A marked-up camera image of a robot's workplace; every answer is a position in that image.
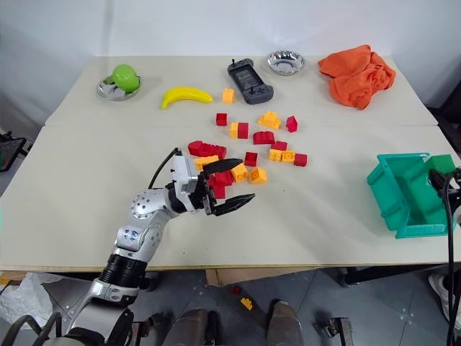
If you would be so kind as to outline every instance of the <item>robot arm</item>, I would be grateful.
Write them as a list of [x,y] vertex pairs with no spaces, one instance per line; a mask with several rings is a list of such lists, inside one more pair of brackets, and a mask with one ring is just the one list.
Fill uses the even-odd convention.
[[118,229],[107,265],[77,309],[67,337],[80,341],[99,338],[99,344],[117,344],[122,340],[123,345],[127,334],[122,331],[128,333],[127,326],[133,322],[133,313],[127,307],[138,295],[140,282],[160,244],[166,223],[181,213],[196,213],[201,209],[208,215],[223,215],[254,197],[254,194],[241,195],[216,205],[207,184],[210,174],[232,169],[242,160],[217,161],[204,166],[204,171],[198,174],[192,160],[183,156],[179,149],[172,154],[173,181],[165,188],[142,191],[133,199],[127,221]]

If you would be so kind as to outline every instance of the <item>banana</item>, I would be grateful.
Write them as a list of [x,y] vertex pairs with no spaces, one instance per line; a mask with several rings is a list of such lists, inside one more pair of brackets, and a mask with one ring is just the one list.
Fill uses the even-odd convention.
[[161,109],[164,110],[170,103],[181,99],[191,99],[193,101],[204,103],[213,102],[212,96],[203,90],[192,88],[190,86],[178,86],[165,93],[164,100],[161,103]]

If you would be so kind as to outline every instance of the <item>metal bowl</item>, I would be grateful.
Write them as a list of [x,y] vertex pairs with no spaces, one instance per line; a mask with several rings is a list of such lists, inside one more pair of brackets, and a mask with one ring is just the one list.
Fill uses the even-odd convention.
[[134,92],[125,92],[121,90],[113,81],[109,81],[109,78],[110,76],[102,79],[96,87],[96,93],[100,97],[111,99],[112,101],[123,101],[135,96],[139,90],[139,88],[137,88]]
[[278,50],[269,54],[267,63],[276,74],[291,76],[304,68],[305,60],[302,55],[291,50]]

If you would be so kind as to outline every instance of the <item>white wall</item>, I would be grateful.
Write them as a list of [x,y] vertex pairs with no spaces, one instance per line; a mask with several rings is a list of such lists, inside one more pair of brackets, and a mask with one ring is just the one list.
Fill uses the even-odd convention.
[[325,55],[363,43],[438,106],[461,79],[460,33],[460,0],[0,0],[0,125],[36,132],[92,55]]

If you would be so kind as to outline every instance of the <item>gray floor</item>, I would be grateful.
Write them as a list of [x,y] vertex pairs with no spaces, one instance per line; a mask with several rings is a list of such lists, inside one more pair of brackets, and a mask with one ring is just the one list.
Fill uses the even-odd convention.
[[[337,270],[316,270],[248,281],[240,284],[259,306],[267,311],[275,298],[296,308],[303,325],[306,346],[340,345],[338,338],[327,340],[314,328],[318,316],[348,316],[356,346],[443,346],[447,333],[439,299],[427,284],[428,272],[379,279],[342,288],[335,281]],[[45,284],[55,310],[68,324],[73,308],[89,283],[76,285],[69,279]],[[132,310],[136,320],[156,312],[178,317],[184,311],[205,307],[217,311],[223,323],[226,345],[263,345],[264,329],[238,306],[225,303],[224,290],[206,285],[201,270],[165,272],[154,292],[142,292]],[[0,323],[3,338],[7,323]],[[31,332],[21,332],[16,345],[31,345]],[[142,345],[155,345],[155,335]]]

